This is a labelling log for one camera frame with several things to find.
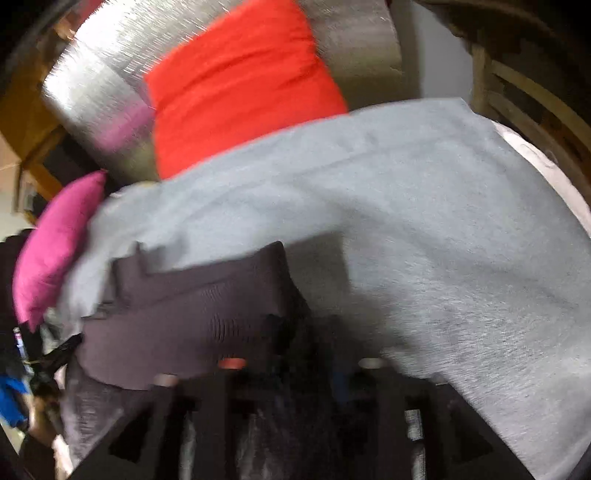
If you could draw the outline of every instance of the blue object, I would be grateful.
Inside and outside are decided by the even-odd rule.
[[[19,393],[28,393],[27,386],[21,380],[0,376],[0,415],[12,428],[26,420],[14,398]]]

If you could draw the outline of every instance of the cushion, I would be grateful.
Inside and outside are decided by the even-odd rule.
[[[248,0],[146,76],[162,179],[282,128],[346,113],[294,0]]]
[[[82,246],[86,224],[103,199],[106,173],[73,181],[50,203],[27,239],[12,280],[18,323],[34,332],[48,307],[55,305],[64,276]]]

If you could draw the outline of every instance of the pink pillow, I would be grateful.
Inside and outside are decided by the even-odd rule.
[[[90,173],[65,187],[46,207],[21,254],[12,279],[18,323],[34,332],[47,308],[56,304],[61,284],[86,236],[86,224],[103,199],[106,174]]]

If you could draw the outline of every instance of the red pillow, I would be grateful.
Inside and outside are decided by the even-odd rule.
[[[295,0],[247,0],[147,74],[170,178],[281,128],[346,113]]]

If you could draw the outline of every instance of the wooden chair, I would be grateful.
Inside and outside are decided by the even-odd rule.
[[[483,35],[472,44],[472,109],[483,116],[506,119],[570,179],[591,206],[591,127],[556,95],[525,75],[493,60]],[[510,84],[544,108],[537,122],[505,96]]]

